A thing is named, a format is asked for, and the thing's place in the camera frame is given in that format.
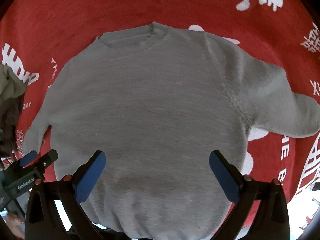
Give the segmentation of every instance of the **ribbed neckline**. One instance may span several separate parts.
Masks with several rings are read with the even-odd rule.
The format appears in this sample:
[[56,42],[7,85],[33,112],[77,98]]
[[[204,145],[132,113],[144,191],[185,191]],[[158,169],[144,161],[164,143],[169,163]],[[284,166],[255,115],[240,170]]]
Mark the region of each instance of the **ribbed neckline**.
[[[104,47],[106,60],[116,60],[150,49],[168,35],[169,28],[169,26],[152,22],[137,28],[104,33],[101,37],[97,37],[95,42]],[[138,42],[132,45],[132,41],[135,39]]]

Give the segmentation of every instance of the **gray sweater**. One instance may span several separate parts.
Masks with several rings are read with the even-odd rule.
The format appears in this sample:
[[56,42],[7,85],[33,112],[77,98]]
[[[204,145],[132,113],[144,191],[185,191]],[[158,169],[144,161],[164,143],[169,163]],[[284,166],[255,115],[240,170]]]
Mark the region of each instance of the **gray sweater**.
[[69,60],[23,152],[39,152],[51,125],[60,180],[104,151],[107,166],[82,204],[92,222],[131,238],[196,240],[230,208],[210,152],[241,170],[251,127],[303,138],[319,131],[319,114],[279,66],[219,36],[152,23],[105,33]]

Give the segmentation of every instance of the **red blanket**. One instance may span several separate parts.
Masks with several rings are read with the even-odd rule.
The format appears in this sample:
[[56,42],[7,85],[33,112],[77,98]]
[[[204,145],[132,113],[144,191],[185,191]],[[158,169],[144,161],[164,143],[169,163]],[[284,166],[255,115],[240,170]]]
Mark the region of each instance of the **red blanket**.
[[[17,126],[18,158],[26,154],[24,134],[63,65],[104,32],[152,21],[232,39],[253,57],[283,67],[294,92],[320,102],[320,33],[299,0],[15,0],[0,22],[0,62],[29,80]],[[255,130],[244,173],[256,180],[280,179],[289,202],[320,176],[319,137]],[[50,131],[40,154],[49,149]],[[56,179],[54,165],[45,176]]]

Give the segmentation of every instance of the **red cloth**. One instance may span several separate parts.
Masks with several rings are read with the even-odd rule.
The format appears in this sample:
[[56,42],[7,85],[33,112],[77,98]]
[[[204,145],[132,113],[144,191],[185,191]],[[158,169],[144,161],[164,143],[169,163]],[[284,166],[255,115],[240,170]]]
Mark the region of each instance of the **red cloth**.
[[[15,0],[0,22],[0,61],[22,66],[17,74],[34,77],[17,126],[18,147],[48,87],[70,58],[104,32],[152,21],[184,29],[199,25],[235,39],[250,55],[283,67],[294,92],[320,102],[319,33],[299,0]],[[319,134],[293,139],[268,133],[250,141],[248,152],[254,164],[249,172],[256,180],[281,179],[290,201],[318,177],[318,139]],[[40,154],[49,149],[50,132]],[[21,149],[16,155],[22,156]],[[56,179],[53,165],[45,175],[47,181]],[[257,205],[245,225],[252,222],[256,210]]]

